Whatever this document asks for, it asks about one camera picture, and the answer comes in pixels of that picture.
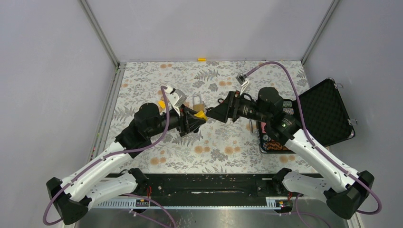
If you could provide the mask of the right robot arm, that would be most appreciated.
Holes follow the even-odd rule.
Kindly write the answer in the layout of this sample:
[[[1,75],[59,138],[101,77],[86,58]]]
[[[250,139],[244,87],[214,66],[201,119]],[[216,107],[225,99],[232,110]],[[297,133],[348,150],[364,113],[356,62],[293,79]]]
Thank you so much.
[[[206,115],[223,123],[240,117],[264,123],[270,139],[298,154],[322,176],[312,178],[283,168],[273,178],[272,188],[277,195],[301,193],[325,203],[339,217],[350,219],[370,193],[374,176],[351,168],[314,139],[294,116],[283,111],[283,98],[273,87],[260,89],[255,102],[239,91],[230,91]]]

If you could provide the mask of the yellow padlock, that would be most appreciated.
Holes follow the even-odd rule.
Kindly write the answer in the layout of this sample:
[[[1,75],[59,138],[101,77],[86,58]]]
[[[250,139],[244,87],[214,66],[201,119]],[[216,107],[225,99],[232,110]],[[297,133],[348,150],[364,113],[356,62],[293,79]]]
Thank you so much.
[[[208,117],[206,116],[204,111],[199,111],[196,114],[194,114],[194,116],[197,117],[197,118],[204,119],[206,121],[208,120]]]

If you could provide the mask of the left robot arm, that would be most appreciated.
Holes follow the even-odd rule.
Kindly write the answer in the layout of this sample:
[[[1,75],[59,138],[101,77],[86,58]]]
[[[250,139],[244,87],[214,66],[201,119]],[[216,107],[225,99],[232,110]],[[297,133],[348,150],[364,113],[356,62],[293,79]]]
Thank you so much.
[[[185,136],[196,133],[206,122],[203,111],[197,112],[185,105],[160,113],[156,104],[143,104],[129,126],[101,154],[70,176],[54,177],[46,183],[49,197],[63,223],[70,225],[79,221],[93,206],[116,196],[132,192],[144,194],[148,178],[139,168],[131,168],[117,179],[100,181],[118,166],[158,144],[159,140],[151,141],[153,136],[163,138],[171,129]]]

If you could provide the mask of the brass long-shackle padlock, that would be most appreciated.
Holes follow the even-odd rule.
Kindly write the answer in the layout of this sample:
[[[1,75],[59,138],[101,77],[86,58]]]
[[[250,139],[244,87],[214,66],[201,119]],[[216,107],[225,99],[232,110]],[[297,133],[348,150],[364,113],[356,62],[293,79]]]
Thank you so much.
[[[192,109],[196,112],[203,111],[205,112],[206,106],[203,102],[203,99],[200,95],[193,95],[192,96]]]

